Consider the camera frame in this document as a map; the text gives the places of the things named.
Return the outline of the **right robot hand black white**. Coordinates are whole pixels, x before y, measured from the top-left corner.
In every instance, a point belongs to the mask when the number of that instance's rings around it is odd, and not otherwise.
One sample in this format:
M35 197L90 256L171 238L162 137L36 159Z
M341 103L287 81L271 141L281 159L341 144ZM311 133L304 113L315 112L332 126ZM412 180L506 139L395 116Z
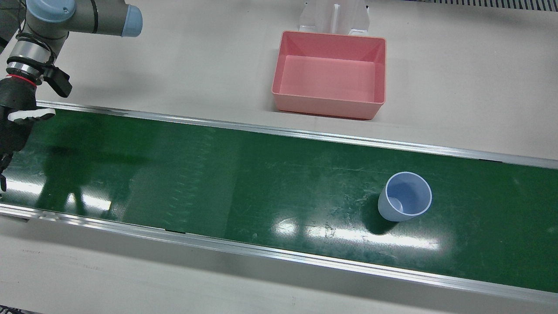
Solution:
M0 171L4 172L14 153L24 149L34 123L54 117L56 111L37 106L37 84L24 74L7 74L0 85Z

